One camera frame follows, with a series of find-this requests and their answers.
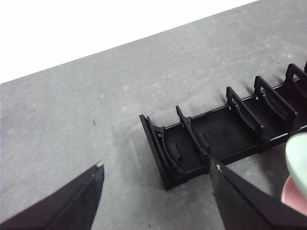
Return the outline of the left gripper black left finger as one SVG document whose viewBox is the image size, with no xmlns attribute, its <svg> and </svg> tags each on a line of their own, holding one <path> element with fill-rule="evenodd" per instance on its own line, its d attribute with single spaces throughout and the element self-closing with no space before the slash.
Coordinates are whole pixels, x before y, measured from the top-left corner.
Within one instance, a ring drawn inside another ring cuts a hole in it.
<svg viewBox="0 0 307 230">
<path fill-rule="evenodd" d="M 104 164 L 0 224 L 2 230 L 90 230 L 102 196 Z"/>
</svg>

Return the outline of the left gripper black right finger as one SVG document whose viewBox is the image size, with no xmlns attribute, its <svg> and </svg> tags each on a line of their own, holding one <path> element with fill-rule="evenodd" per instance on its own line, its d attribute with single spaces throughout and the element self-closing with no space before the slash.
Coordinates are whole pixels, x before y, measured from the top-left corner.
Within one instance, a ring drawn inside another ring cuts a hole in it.
<svg viewBox="0 0 307 230">
<path fill-rule="evenodd" d="M 305 230 L 307 218 L 261 191 L 217 160 L 211 161 L 214 198 L 227 230 Z"/>
</svg>

